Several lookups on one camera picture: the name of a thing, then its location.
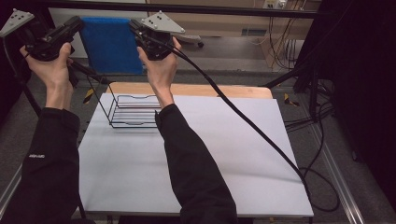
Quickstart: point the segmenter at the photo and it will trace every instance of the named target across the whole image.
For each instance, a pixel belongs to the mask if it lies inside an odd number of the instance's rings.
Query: gray floor
[[[267,67],[261,49],[252,44],[255,40],[246,38],[205,37],[205,46],[199,49],[193,44],[183,44],[183,51],[191,57],[201,68],[207,71],[218,84],[225,85],[247,85],[257,86],[267,83],[286,71],[270,69]],[[133,76],[126,78],[129,81],[146,81],[145,76]],[[205,79],[194,69],[184,62],[180,62],[179,71],[175,82],[179,83],[202,83]],[[293,102],[302,103],[308,94],[295,94],[292,90],[294,79],[291,78],[279,87],[272,89],[274,98],[278,100],[279,108],[284,120],[295,120],[306,118],[302,106],[284,103],[285,93]],[[45,89],[43,85],[33,77],[29,82],[37,101],[43,104],[45,100]],[[92,112],[96,107],[94,98],[84,105],[82,103],[89,86],[86,81],[81,80],[75,92],[72,110],[81,118],[82,139],[84,130],[88,127]],[[12,176],[21,165],[22,158],[29,147],[36,117],[33,109],[29,106],[24,96],[14,105],[5,123],[0,129],[0,192],[3,192]],[[396,214],[381,189],[375,183],[370,171],[364,163],[352,160],[348,142],[343,136],[337,118],[327,117],[323,120],[325,142],[342,175],[349,186],[353,199],[359,207],[365,223],[396,223]],[[306,166],[318,151],[318,143],[314,137],[313,129],[310,127],[289,133],[291,146],[293,148],[299,166]],[[314,164],[313,168],[331,178],[322,157]],[[307,176],[307,182],[313,195],[313,203],[319,207],[332,208],[335,203],[335,194],[329,186],[313,174]],[[314,223],[349,223],[344,206],[341,204],[333,212],[322,212],[314,208]],[[106,215],[91,215],[97,223],[105,223]],[[257,219],[255,223],[306,223],[306,218],[270,218]]]

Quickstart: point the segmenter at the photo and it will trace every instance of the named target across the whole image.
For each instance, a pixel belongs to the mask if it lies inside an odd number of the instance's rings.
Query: horizontal black rail
[[[192,14],[216,14],[255,17],[279,17],[318,19],[334,16],[331,12],[301,11],[301,10],[279,10],[248,7],[208,7],[208,6],[186,6],[167,4],[138,4],[138,3],[114,3],[114,2],[91,2],[91,1],[64,1],[64,0],[31,0],[33,4],[42,7],[117,10],[117,11],[150,11],[150,12],[176,12]]]

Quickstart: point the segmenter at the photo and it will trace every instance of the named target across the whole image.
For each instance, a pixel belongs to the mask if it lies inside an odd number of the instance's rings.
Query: white table
[[[101,101],[109,106],[111,94]],[[273,99],[231,98],[295,163]],[[175,96],[216,160],[240,217],[312,217],[304,186],[284,159],[219,97]],[[100,106],[79,147],[80,194],[87,212],[177,215],[163,140],[154,129],[113,129]]]

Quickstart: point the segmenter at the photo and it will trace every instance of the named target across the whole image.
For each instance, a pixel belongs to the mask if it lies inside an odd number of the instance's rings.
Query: hand
[[[73,87],[69,81],[67,63],[70,62],[71,45],[65,43],[59,57],[51,62],[41,62],[32,56],[26,57],[29,68],[44,82],[47,87],[46,107],[70,109]],[[20,49],[23,56],[27,55],[25,46]]]
[[[176,49],[181,49],[181,45],[174,37],[173,42]],[[161,61],[150,61],[142,48],[137,47],[137,51],[139,52],[139,59],[148,69],[148,83],[154,90],[161,108],[173,104],[171,85],[177,70],[177,56],[170,53]]]

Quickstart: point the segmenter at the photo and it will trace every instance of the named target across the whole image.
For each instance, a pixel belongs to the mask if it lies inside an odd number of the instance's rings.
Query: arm
[[[26,58],[46,84],[47,101],[22,163],[21,182],[1,224],[70,223],[78,206],[79,118],[68,111],[73,94],[66,64],[70,45],[65,44],[60,53],[52,62]]]
[[[164,140],[172,189],[182,206],[182,223],[237,223],[233,197],[216,162],[175,105],[171,83],[177,70],[176,56],[170,54],[152,62],[142,49],[138,51],[163,109],[156,121]]]

